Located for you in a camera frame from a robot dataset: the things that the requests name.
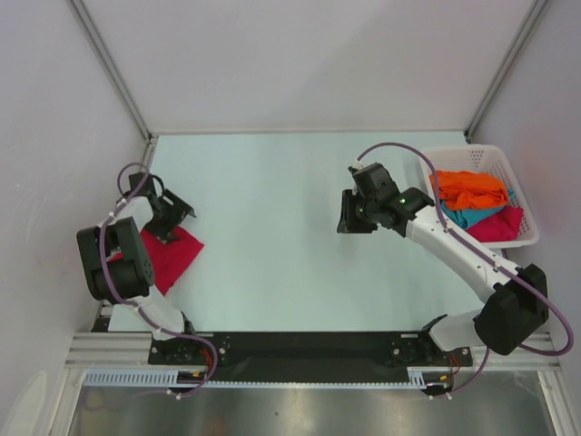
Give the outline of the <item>white perforated plastic basket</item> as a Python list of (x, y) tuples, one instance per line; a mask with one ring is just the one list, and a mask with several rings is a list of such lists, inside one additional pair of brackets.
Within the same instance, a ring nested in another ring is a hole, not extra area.
[(510, 201), (510, 205), (523, 209), (517, 236), (513, 239), (484, 243), (487, 248), (491, 250), (513, 249), (533, 245), (539, 241), (539, 231), (527, 199), (507, 157), (500, 148), (485, 144), (442, 145), (428, 149), (423, 154), (433, 163), (436, 170), (488, 173), (497, 177), (506, 188), (514, 191), (515, 198)]

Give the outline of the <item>crimson red t shirt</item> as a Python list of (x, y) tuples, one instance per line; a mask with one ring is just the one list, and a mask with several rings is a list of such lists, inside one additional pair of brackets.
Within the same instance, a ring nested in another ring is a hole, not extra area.
[(153, 264), (155, 286), (165, 296), (194, 262), (204, 244), (181, 226), (172, 232), (176, 240), (168, 243), (147, 230), (142, 230), (140, 235)]

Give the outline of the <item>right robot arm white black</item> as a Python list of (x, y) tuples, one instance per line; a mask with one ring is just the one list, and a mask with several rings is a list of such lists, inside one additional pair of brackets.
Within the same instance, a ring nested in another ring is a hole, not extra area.
[(548, 319), (547, 276), (536, 265), (520, 267), (438, 215), (419, 188), (401, 191), (380, 163), (349, 168), (352, 188), (341, 195), (338, 233), (392, 230), (424, 247), (456, 273), (483, 302), (481, 310), (441, 315), (419, 341), (419, 355), (440, 364), (462, 346), (485, 345), (509, 355)]

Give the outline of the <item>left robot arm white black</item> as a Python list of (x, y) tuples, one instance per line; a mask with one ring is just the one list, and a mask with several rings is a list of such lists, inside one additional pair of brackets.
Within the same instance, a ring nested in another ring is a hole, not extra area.
[(129, 183), (104, 221), (76, 234), (88, 290), (96, 301), (133, 311), (156, 341), (170, 341), (173, 357), (192, 362), (201, 342), (166, 295), (202, 251), (182, 228), (195, 211), (157, 175), (133, 173)]

